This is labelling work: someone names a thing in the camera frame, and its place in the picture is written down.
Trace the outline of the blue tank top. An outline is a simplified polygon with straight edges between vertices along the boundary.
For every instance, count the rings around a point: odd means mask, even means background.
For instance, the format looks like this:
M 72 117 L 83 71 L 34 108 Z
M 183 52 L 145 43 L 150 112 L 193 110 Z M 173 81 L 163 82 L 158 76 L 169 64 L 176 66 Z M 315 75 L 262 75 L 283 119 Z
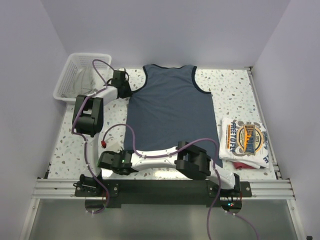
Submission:
M 127 107 L 123 148 L 159 151 L 178 142 L 196 143 L 213 159 L 219 142 L 212 94 L 196 83 L 197 67 L 143 66 L 145 83 L 133 91 Z

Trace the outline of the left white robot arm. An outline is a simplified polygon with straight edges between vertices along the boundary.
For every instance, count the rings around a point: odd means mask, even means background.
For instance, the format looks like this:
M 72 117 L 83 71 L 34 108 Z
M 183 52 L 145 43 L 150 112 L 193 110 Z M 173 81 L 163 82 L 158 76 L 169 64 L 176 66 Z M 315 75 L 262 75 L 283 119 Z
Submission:
M 101 173 L 98 167 L 99 135 L 104 126 L 104 106 L 132 96 L 129 78 L 124 68 L 114 70 L 112 78 L 101 89 L 76 97 L 71 133 L 83 138 L 86 166 L 83 174 L 87 177 Z

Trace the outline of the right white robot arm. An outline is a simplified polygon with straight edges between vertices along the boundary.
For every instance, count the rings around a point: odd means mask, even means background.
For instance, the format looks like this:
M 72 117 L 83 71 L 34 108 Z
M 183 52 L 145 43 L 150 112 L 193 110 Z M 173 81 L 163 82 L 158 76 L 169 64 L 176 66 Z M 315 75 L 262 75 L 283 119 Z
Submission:
M 205 149 L 196 146 L 200 141 L 180 141 L 177 146 L 156 151 L 106 150 L 97 166 L 125 176 L 152 168 L 176 169 L 188 179 L 209 180 L 219 185 L 227 196 L 235 196 L 241 190 L 240 177 L 220 167 Z

